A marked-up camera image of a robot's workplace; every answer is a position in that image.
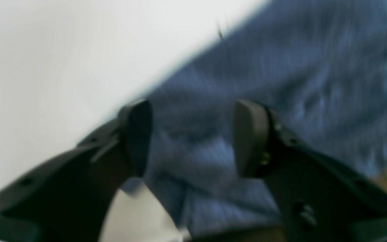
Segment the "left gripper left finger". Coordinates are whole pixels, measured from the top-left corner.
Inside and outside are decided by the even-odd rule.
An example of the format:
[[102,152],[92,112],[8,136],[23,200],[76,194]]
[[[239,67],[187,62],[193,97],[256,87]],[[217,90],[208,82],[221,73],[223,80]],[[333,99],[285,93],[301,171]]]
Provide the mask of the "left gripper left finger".
[[0,240],[97,242],[117,191],[146,170],[153,111],[125,105],[75,148],[0,190]]

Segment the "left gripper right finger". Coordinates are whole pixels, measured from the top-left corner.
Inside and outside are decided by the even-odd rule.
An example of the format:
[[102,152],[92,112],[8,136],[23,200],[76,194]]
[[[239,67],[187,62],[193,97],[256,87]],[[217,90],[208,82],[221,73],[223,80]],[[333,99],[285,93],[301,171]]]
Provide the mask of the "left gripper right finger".
[[238,174],[272,193],[288,242],[387,242],[387,191],[306,146],[277,114],[238,100],[232,136]]

